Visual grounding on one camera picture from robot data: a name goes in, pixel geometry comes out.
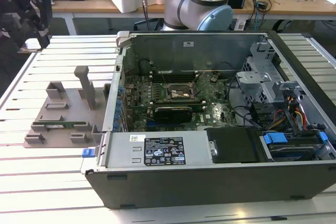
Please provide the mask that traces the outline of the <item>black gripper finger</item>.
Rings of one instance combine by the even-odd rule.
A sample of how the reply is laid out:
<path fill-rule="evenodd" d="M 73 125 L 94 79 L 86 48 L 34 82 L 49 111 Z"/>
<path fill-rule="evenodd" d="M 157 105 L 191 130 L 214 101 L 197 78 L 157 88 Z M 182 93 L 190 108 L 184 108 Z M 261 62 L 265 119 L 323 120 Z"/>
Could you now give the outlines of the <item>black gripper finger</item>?
<path fill-rule="evenodd" d="M 30 0 L 33 7 L 32 21 L 36 31 L 37 40 L 42 48 L 46 48 L 49 43 L 49 26 L 51 22 L 51 0 Z"/>

